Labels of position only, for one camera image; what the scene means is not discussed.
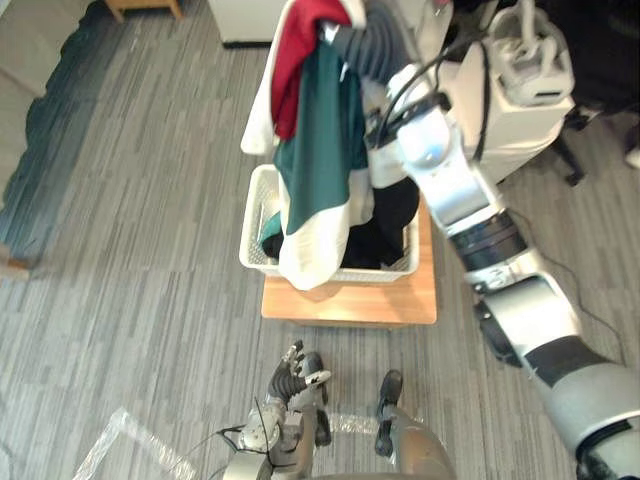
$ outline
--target red cloth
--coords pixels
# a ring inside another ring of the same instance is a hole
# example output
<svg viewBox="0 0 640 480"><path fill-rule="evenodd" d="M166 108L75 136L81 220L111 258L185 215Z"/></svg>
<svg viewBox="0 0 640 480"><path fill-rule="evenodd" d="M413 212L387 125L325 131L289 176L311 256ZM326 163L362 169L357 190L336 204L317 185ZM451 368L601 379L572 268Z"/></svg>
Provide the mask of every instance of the red cloth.
<svg viewBox="0 0 640 480"><path fill-rule="evenodd" d="M296 133L302 64L316 48L319 20L351 25L339 0L296 0L282 28L271 77L271 120L284 140Z"/></svg>

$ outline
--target gray carpet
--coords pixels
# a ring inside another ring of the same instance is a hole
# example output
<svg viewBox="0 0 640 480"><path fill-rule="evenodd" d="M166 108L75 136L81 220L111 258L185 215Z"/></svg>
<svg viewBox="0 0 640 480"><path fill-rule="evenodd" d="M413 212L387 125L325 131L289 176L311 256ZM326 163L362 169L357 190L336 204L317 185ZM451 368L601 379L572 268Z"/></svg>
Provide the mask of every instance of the gray carpet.
<svg viewBox="0 0 640 480"><path fill-rule="evenodd" d="M30 282L0 287L0 478L70 480L120 407L186 454L245 419L297 338L334 371L334 419L366 430L379 381L400 368L404 407L441 437L460 479L573 478L527 379L484 347L461 267L435 232L434 326L260 318L262 277L237 250L249 176L268 159L239 144L266 51L223 50L204 0L185 13L182 22L128 13L117 25L93 11L32 109L30 147L0 215L0 240L37 263ZM543 153L501 188L544 251L578 273L587 307L620 330L638 369L640 172L622 160L623 127L596 121L570 135L589 172L579 187ZM619 355L611 334L583 318L590 344ZM336 427L314 472L389 469L370 434ZM189 455L203 479L228 458L218 439ZM174 474L122 434L93 478Z"/></svg>

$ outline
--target white machine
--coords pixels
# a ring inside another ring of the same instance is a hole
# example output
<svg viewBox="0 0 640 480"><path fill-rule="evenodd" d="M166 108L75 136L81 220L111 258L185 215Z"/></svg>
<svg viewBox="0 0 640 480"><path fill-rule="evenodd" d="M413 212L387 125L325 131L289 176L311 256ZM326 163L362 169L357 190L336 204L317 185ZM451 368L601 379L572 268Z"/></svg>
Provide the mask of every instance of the white machine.
<svg viewBox="0 0 640 480"><path fill-rule="evenodd" d="M484 40L491 70L489 112L481 169L498 183L545 150L562 130L573 108L574 79L566 43L533 0L500 10ZM461 64L444 61L441 89L471 157L483 123L484 65L479 45Z"/></svg>

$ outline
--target wire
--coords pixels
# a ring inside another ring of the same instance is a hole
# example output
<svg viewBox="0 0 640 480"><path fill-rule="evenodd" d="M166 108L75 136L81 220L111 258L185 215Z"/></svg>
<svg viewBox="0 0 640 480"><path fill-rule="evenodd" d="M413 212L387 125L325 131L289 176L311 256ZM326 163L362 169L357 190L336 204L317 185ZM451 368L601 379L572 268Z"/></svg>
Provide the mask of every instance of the wire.
<svg viewBox="0 0 640 480"><path fill-rule="evenodd" d="M436 77L436 85L433 90L436 92L440 90L440 67L442 66L442 62L444 62L444 58L436 63L436 69L434 72L434 76Z"/></svg>
<svg viewBox="0 0 640 480"><path fill-rule="evenodd" d="M226 433L228 431L235 431L235 430L231 430L231 429L223 429L223 430L218 430L216 432L217 435L220 435L220 437L222 438L222 440L224 440L224 443L227 444L227 446L233 450L234 452L237 452L238 450L240 450L238 448L238 445L235 444L235 442L233 440L231 440L229 437L227 437Z"/></svg>
<svg viewBox="0 0 640 480"><path fill-rule="evenodd" d="M380 122L380 126L378 127L378 134L376 135L376 142L375 142L376 147L379 148L382 144L382 138L386 133L387 124L389 123L389 118L393 113L394 107L396 106L400 98L405 94L405 92L414 84L414 82L418 78L420 78L422 75L424 75L425 72L427 72L431 67L433 67L434 65L437 65L438 62L442 62L442 60L444 60L447 57L447 55L449 55L450 53L455 52L463 47L467 47L478 40L481 40L482 38L484 38L485 35L486 35L485 32L480 32L477 35L473 35L470 38L461 39L457 42L452 43L448 47L445 47L442 50L442 52L438 54L437 57L435 57L433 60L428 62L426 65L423 65L422 67L420 67L416 71L416 73L414 73L413 76L409 80L407 80L407 82L405 82L405 84L402 85L402 87L400 87L396 95L391 100L391 103L387 107L387 110L385 111L385 114L382 117L382 121Z"/></svg>
<svg viewBox="0 0 640 480"><path fill-rule="evenodd" d="M531 241L536 245L538 252L540 253L540 256L542 258L544 258L547 262L555 265L556 267L564 270L566 273L569 274L569 276L573 279L573 282L576 286L576 297L578 299L578 306L580 307L580 310L582 310L584 313L586 313L592 321L599 323L600 325L602 325L603 327L605 327L606 329L608 329L616 338L616 341L618 342L618 349L620 351L620 361L622 363L622 365L624 365L625 367L627 366L627 357L624 353L624 347L623 347L623 343L622 343L622 336L620 335L620 332L618 332L618 330L616 330L609 322L607 322L606 320L602 319L601 317L599 317L598 315L596 315L595 313L593 313L591 310L589 310L587 307L584 306L584 302L582 300L582 288L580 286L580 281L578 280L578 276L576 275L576 273L571 270L569 267L567 267L565 264L554 260L553 258L551 258L549 255L545 254L542 249L540 248L540 244L537 242L536 238L535 238L535 234L533 233L533 228L531 225L531 220L529 220L524 214L518 212L517 210L514 210L513 208L509 207L508 208L510 213L513 213L516 217L520 218L526 225L527 225L527 230L529 230L529 236L531 237Z"/></svg>
<svg viewBox="0 0 640 480"><path fill-rule="evenodd" d="M213 433L207 435L205 438L203 438L201 441L199 441L193 447L191 447L191 449L189 449L189 451L186 454L184 454L184 455L182 455L180 457L180 460L178 460L176 463L173 464L173 466L168 470L168 472L171 473L178 465L180 465L182 462L185 462L187 460L187 458L189 457L189 455L191 455L199 447L201 447L202 445L207 443L216 433L217 432L213 432Z"/></svg>
<svg viewBox="0 0 640 480"><path fill-rule="evenodd" d="M229 466L228 464L227 464L227 465L223 465L222 467L220 467L219 469L217 469L215 472L213 472L213 473L209 476L209 478L207 478L207 480L213 480L213 479L214 479L214 478L216 478L218 475L220 475L222 472L224 472L224 471L227 469L227 467L228 467L228 466Z"/></svg>
<svg viewBox="0 0 640 480"><path fill-rule="evenodd" d="M479 162L484 155L484 144L487 140L487 123L489 122L489 110L491 109L491 78L489 75L489 53L487 52L487 46L484 42L478 42L482 49L482 65L484 66L484 86L482 91L482 126L480 127L480 136L478 137L478 144L476 150L473 152L473 159Z"/></svg>
<svg viewBox="0 0 640 480"><path fill-rule="evenodd" d="M262 424L262 431L264 432L264 442L267 446L267 460L273 467L273 462L271 461L271 452L269 452L269 437L267 435L267 427L264 424L264 418L262 417L262 410L260 409L260 403L258 402L257 397L253 397L253 401L256 402L256 408L258 409L258 415L260 415L260 423Z"/></svg>

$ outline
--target white plastic basket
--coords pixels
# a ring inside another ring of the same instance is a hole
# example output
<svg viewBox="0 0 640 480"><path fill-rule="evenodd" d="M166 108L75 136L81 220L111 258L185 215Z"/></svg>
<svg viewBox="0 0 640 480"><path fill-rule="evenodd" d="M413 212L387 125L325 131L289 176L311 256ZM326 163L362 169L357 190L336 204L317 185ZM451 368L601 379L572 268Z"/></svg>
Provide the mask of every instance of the white plastic basket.
<svg viewBox="0 0 640 480"><path fill-rule="evenodd" d="M269 258L260 246L265 223L278 212L278 172L273 165L260 165L251 174L247 206L240 239L240 263L267 276L280 277L278 262ZM418 214L404 229L404 256L381 270L340 268L331 281L388 283L416 271L420 263Z"/></svg>

